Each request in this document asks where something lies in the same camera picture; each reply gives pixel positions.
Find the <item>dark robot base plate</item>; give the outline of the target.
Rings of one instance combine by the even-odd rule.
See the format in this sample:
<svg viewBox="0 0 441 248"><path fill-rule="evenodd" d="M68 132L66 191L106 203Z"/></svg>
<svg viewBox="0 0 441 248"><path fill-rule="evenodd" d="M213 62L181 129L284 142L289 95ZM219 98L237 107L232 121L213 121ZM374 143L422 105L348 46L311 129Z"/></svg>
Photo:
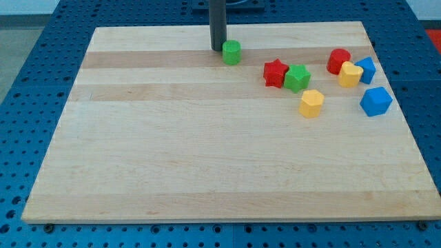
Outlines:
<svg viewBox="0 0 441 248"><path fill-rule="evenodd" d="M192 12L207 12L209 0L190 0ZM226 0L226 10L264 10L265 0Z"/></svg>

